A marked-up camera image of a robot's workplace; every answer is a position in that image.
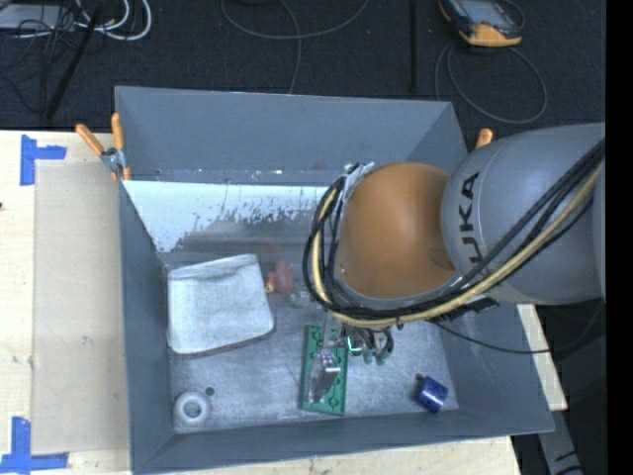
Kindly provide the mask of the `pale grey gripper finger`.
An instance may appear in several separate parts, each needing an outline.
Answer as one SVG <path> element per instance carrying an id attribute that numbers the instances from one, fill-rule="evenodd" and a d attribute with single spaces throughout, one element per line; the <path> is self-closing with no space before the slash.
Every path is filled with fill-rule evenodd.
<path id="1" fill-rule="evenodd" d="M 341 366 L 336 362 L 335 356 L 324 356 L 324 362 L 327 364 L 327 369 L 326 376 L 324 377 L 324 385 L 322 388 L 322 397 L 333 385 L 341 370 Z"/>
<path id="2" fill-rule="evenodd" d="M 324 362 L 324 357 L 315 355 L 308 370 L 306 400 L 310 404 L 314 404 L 322 397 L 326 369 L 327 364 Z"/>

